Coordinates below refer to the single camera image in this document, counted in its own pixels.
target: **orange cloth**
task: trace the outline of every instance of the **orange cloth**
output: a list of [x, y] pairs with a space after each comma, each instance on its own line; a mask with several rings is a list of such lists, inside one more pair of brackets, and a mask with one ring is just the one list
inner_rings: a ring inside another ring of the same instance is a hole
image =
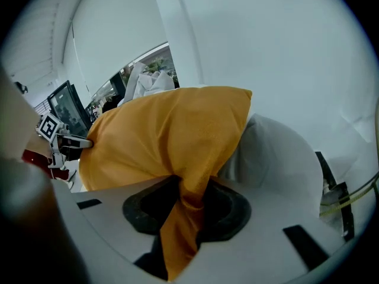
[[169, 280], [197, 252], [202, 198], [241, 138], [251, 91], [231, 87], [183, 88], [132, 100], [91, 127], [91, 149], [79, 173], [89, 191], [166, 175], [182, 178], [180, 199], [160, 229]]

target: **yellow cable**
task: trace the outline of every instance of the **yellow cable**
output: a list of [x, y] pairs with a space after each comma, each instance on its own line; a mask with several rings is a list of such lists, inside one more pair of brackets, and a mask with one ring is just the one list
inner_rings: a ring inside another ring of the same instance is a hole
[[[377, 156], [378, 156], [378, 162], [379, 162], [379, 98], [377, 99], [377, 104], [375, 106], [375, 137], [376, 137], [376, 142], [377, 142]], [[322, 206], [331, 206], [331, 205], [334, 205], [334, 204], [337, 204], [339, 203], [340, 201], [343, 201], [345, 199], [347, 199], [348, 197], [350, 197], [351, 195], [359, 192], [362, 188], [364, 188], [365, 186], [367, 186], [368, 184], [370, 184], [372, 181], [372, 184], [369, 188], [367, 188], [365, 191], [363, 191], [362, 193], [360, 193], [359, 195], [351, 198], [349, 201], [343, 203], [343, 204], [340, 204], [328, 211], [324, 211], [324, 212], [321, 212], [320, 213], [320, 217], [322, 216], [325, 216], [325, 215], [329, 215], [333, 212], [336, 212], [348, 205], [350, 205], [351, 203], [354, 203], [355, 201], [361, 199], [364, 195], [366, 195], [372, 188], [374, 189], [374, 192], [375, 192], [375, 196], [377, 198], [377, 201], [378, 201], [378, 198], [379, 198], [379, 191], [378, 191], [378, 188], [377, 188], [377, 180], [379, 179], [379, 172], [377, 172], [375, 174], [374, 177], [372, 177], [367, 183], [363, 184], [360, 188], [358, 188], [357, 190], [353, 191], [352, 193], [350, 193], [349, 195], [347, 196], [344, 196], [342, 199], [338, 200], [337, 202], [335, 203], [332, 203], [332, 204], [324, 204], [324, 203], [321, 203]]]
[[362, 193], [360, 193], [358, 196], [355, 196], [355, 197], [351, 198], [349, 201], [347, 201], [347, 202], [345, 202], [343, 204], [340, 204], [340, 205], [338, 205], [338, 206], [336, 206], [336, 207], [334, 207], [334, 208], [332, 208], [332, 209], [330, 209], [328, 211], [321, 212], [320, 213], [320, 217], [323, 217], [325, 215], [329, 215], [329, 214], [331, 214], [333, 212], [336, 212], [336, 211], [338, 211], [338, 210], [340, 210], [340, 209], [342, 209], [342, 208], [350, 205], [351, 203], [354, 203], [355, 201], [361, 199], [372, 188], [376, 188], [376, 181], [374, 181], [369, 188], [367, 188], [365, 191], [363, 191]]

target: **white wall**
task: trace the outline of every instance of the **white wall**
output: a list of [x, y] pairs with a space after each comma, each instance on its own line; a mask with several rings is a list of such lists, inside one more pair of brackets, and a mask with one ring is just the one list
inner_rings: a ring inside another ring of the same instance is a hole
[[83, 107], [85, 108], [91, 101], [91, 95], [87, 90], [78, 63], [78, 59], [76, 58], [75, 47], [71, 31], [67, 36], [63, 66], [59, 69], [58, 75], [62, 83], [69, 80], [71, 84], [75, 85], [78, 97], [81, 100]]
[[[133, 59], [166, 42], [155, 0], [82, 0], [73, 29], [91, 95]], [[66, 62], [72, 61], [65, 56]]]
[[28, 85], [28, 93], [24, 95], [25, 100], [32, 106], [36, 107], [39, 103], [45, 101], [49, 95], [58, 87], [56, 80], [49, 82], [34, 82]]
[[65, 55], [65, 43], [71, 21], [80, 2], [81, 0], [60, 0], [58, 6], [54, 22], [52, 51], [53, 67], [58, 71]]
[[[378, 170], [378, 63], [341, 0], [157, 2], [181, 85], [251, 89], [255, 111], [321, 150], [350, 191]], [[358, 232], [374, 202], [353, 204]]]

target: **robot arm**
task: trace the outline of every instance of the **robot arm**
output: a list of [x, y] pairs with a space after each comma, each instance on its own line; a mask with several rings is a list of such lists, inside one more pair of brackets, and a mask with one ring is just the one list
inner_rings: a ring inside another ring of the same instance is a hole
[[69, 126], [52, 114], [46, 114], [42, 118], [37, 132], [50, 143], [53, 162], [49, 168], [61, 168], [65, 161], [79, 159], [82, 149], [93, 145], [92, 141], [86, 138], [71, 135]]

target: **white cloth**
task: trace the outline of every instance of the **white cloth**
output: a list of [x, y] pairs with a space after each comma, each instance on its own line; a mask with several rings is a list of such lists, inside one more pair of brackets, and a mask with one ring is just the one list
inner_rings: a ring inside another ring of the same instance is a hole
[[175, 89], [174, 81], [165, 72], [142, 73], [146, 65], [137, 62], [130, 73], [125, 97], [117, 106], [143, 96]]
[[175, 89], [174, 81], [165, 72], [152, 75], [140, 74], [133, 99]]
[[289, 127], [254, 114], [219, 177], [286, 197], [319, 217], [323, 175], [315, 152]]

